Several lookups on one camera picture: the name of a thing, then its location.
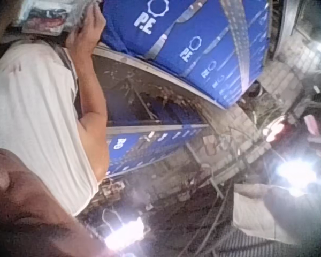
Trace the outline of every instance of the metal frame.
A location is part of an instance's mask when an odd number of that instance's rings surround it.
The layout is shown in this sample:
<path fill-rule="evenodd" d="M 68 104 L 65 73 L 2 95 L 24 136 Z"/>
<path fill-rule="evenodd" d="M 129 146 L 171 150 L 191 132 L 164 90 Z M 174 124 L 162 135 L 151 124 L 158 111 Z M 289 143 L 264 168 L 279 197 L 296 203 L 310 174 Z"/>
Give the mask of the metal frame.
<path fill-rule="evenodd" d="M 181 130 L 188 125 L 150 125 L 150 126 L 124 126 L 124 127 L 107 127 L 107 135 L 119 135 L 128 133 L 143 133 L 150 131 L 168 131 L 168 130 Z M 208 124 L 193 124 L 190 125 L 191 129 L 199 129 L 208 127 Z"/>
<path fill-rule="evenodd" d="M 220 105 L 219 103 L 217 103 L 216 101 L 214 101 L 214 99 L 208 97 L 207 95 L 203 94 L 202 92 L 200 92 L 199 90 L 197 90 L 193 86 L 185 83 L 184 81 L 176 78 L 175 76 L 173 76 L 173 75 L 145 62 L 145 61 L 142 61 L 140 59 L 137 59 L 137 58 L 132 57 L 127 54 L 113 51 L 113 50 L 107 48 L 105 46 L 105 44 L 99 43 L 99 45 L 94 49 L 94 55 L 106 57 L 108 59 L 118 61 L 121 63 L 125 63 L 127 65 L 134 67 L 134 68 L 138 68 L 140 70 L 149 72 L 149 73 L 156 75 L 162 79 L 165 79 L 171 83 L 174 83 L 175 85 L 177 85 L 181 88 L 184 88 L 184 89 L 188 90 L 189 92 L 191 92 L 191 93 L 207 100 L 208 102 L 214 104 L 215 106 L 225 110 L 225 108 L 222 105 Z"/>
<path fill-rule="evenodd" d="M 284 0 L 283 2 L 282 21 L 280 25 L 277 45 L 273 53 L 273 58 L 275 58 L 279 54 L 284 43 L 293 32 L 296 22 L 296 16 L 299 11 L 299 5 L 300 0 Z"/>

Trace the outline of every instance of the hand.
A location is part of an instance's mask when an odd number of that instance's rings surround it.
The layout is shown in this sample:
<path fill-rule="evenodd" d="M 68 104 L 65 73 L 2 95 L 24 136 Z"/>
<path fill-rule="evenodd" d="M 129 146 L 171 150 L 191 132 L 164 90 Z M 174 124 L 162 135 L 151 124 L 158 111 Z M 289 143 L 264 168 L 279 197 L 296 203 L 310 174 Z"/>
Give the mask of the hand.
<path fill-rule="evenodd" d="M 91 58 L 105 25 L 106 20 L 98 5 L 88 6 L 82 30 L 73 30 L 66 40 L 66 47 L 75 66 Z"/>

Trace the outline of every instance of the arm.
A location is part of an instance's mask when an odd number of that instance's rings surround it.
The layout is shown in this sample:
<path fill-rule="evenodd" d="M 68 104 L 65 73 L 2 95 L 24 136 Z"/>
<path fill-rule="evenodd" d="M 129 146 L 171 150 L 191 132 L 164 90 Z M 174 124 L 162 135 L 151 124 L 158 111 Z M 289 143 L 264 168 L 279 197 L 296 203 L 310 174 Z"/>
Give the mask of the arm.
<path fill-rule="evenodd" d="M 79 77 L 79 91 L 83 117 L 78 122 L 82 145 L 96 179 L 100 182 L 108 169 L 109 153 L 106 143 L 106 100 L 94 71 L 91 55 L 105 25 L 97 5 L 87 9 L 83 29 L 73 31 L 67 47 Z"/>

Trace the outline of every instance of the person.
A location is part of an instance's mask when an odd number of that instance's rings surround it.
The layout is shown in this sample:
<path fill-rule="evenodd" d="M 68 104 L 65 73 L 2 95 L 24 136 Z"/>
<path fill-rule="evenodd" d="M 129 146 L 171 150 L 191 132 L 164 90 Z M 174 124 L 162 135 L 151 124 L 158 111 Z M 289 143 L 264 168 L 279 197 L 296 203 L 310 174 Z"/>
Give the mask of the person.
<path fill-rule="evenodd" d="M 104 26 L 98 5 L 90 5 L 83 27 L 66 40 L 68 66 L 41 40 L 15 42 L 0 59 L 0 148 L 13 152 L 73 216 L 109 166 L 106 101 L 91 58 Z"/>
<path fill-rule="evenodd" d="M 69 215 L 43 181 L 0 149 L 0 256 L 115 256 Z"/>

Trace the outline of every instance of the metal rail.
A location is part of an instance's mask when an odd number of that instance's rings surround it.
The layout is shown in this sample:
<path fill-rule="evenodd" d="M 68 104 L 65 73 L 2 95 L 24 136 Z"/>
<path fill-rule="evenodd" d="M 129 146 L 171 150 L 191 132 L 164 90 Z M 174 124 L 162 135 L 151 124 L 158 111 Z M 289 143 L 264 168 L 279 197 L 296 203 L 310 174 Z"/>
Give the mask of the metal rail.
<path fill-rule="evenodd" d="M 150 131 L 168 131 L 168 130 L 182 130 L 187 128 L 188 125 L 142 125 L 142 126 L 123 126 L 123 127 L 107 127 L 107 135 L 119 135 L 125 133 L 143 133 Z M 208 127 L 208 124 L 193 124 L 190 125 L 191 129 L 199 129 Z"/>
<path fill-rule="evenodd" d="M 138 68 L 140 70 L 149 72 L 153 75 L 156 75 L 162 79 L 165 79 L 171 83 L 174 83 L 175 85 L 184 88 L 188 91 L 190 91 L 191 93 L 207 100 L 208 102 L 214 104 L 215 106 L 225 110 L 225 108 L 220 105 L 219 103 L 217 103 L 214 99 L 208 97 L 207 95 L 203 94 L 202 92 L 200 92 L 199 90 L 197 90 L 196 88 L 192 87 L 191 85 L 185 83 L 184 81 L 176 78 L 175 76 L 147 63 L 144 62 L 140 59 L 137 59 L 135 57 L 132 57 L 130 55 L 127 54 L 123 54 L 120 52 L 116 52 L 113 51 L 109 48 L 107 48 L 104 44 L 99 43 L 99 45 L 95 48 L 94 50 L 94 55 L 98 55 L 98 56 L 102 56 L 102 57 L 106 57 L 108 59 L 114 60 L 114 61 L 118 61 L 121 63 L 125 63 L 127 65 L 130 65 L 132 67 Z"/>

